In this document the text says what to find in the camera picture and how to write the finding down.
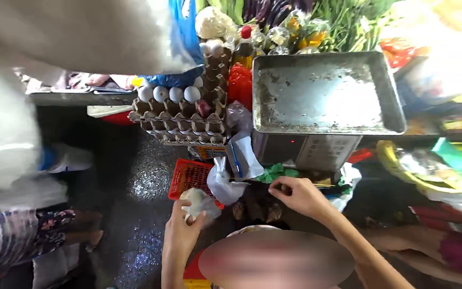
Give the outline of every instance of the shelf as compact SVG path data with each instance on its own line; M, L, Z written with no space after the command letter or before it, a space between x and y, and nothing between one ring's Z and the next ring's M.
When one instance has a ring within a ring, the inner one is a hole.
M86 107L88 105L131 105L137 92L130 94L34 93L31 102L42 107Z

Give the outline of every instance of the green plastic bag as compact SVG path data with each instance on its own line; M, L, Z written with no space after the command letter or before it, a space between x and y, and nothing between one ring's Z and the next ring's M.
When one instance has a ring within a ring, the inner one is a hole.
M280 176L298 177L299 171L294 169L286 169L282 164L277 163L270 168L266 168L265 173L255 177L254 180L264 182L265 184L270 184Z

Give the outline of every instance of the hand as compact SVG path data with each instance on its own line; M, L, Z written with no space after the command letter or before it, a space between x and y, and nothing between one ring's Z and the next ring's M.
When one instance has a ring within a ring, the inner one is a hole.
M288 187L292 188L292 195L288 196L275 187L282 185L285 191ZM313 183L306 178L294 178L280 176L273 181L268 188L268 192L281 200L292 210L313 218L325 225L325 222L341 213L333 207L325 196L318 190Z
M171 268L184 270L186 261L196 245L197 238L206 220L206 212L202 211L195 222L190 216L185 222L186 211L181 209L190 206L189 200L177 200L172 208L172 215L165 225L162 264Z

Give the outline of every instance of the pen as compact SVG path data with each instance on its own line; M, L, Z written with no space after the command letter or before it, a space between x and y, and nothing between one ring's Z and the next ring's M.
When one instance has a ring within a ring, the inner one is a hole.
M240 163L236 158L236 153L234 151L233 143L230 141L229 146L231 147L231 152L233 153L234 165L236 166L236 172L238 173L239 178L243 178L242 170L240 169Z

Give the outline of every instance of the blue plastic bag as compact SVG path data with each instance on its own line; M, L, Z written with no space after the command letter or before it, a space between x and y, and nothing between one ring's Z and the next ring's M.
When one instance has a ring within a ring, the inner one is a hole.
M153 85L161 85L168 88L173 86L184 88L193 85L196 77L201 76L204 71L204 57L196 33L196 4L195 0L190 0L187 18L185 18L181 12L183 0L169 0L169 6L172 12L172 18L177 23L175 27L173 26L172 38L181 39L184 49L199 66L183 74L139 75L139 77L144 77Z

